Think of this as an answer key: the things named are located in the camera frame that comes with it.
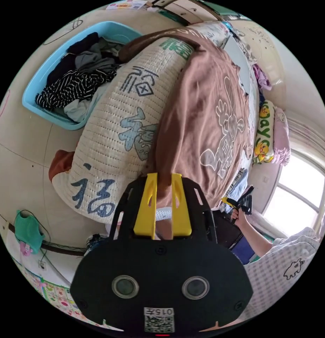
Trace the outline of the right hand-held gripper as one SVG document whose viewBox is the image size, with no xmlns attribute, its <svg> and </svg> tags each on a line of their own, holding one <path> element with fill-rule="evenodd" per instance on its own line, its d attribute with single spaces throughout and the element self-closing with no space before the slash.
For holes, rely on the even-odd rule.
<svg viewBox="0 0 325 338">
<path fill-rule="evenodd" d="M 227 205 L 229 205 L 233 209 L 242 209 L 242 211 L 246 215 L 252 214 L 252 192 L 254 190 L 254 186 L 250 185 L 247 187 L 245 192 L 242 194 L 242 196 L 239 198 L 238 201 L 235 201 L 228 197 L 223 197 L 221 201 Z"/>
</svg>

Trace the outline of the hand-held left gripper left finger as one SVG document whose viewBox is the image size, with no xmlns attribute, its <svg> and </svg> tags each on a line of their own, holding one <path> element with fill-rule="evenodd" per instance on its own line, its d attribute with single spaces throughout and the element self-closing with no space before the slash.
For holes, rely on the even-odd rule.
<svg viewBox="0 0 325 338">
<path fill-rule="evenodd" d="M 157 173 L 149 173 L 146 177 L 137 218 L 133 228 L 136 236 L 155 239 Z"/>
</svg>

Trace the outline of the person's right hand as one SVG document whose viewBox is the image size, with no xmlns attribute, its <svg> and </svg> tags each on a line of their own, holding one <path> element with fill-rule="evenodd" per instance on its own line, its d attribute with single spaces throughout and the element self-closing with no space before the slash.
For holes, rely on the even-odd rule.
<svg viewBox="0 0 325 338">
<path fill-rule="evenodd" d="M 245 212 L 241 208 L 233 209 L 231 213 L 231 221 L 238 228 L 245 226 L 247 224 Z"/>
</svg>

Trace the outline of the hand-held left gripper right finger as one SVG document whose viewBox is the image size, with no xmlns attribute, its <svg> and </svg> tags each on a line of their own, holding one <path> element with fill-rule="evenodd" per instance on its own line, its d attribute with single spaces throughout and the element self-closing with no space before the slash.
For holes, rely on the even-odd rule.
<svg viewBox="0 0 325 338">
<path fill-rule="evenodd" d="M 192 233 L 182 175 L 171 175 L 172 191 L 172 237 L 188 237 Z"/>
</svg>

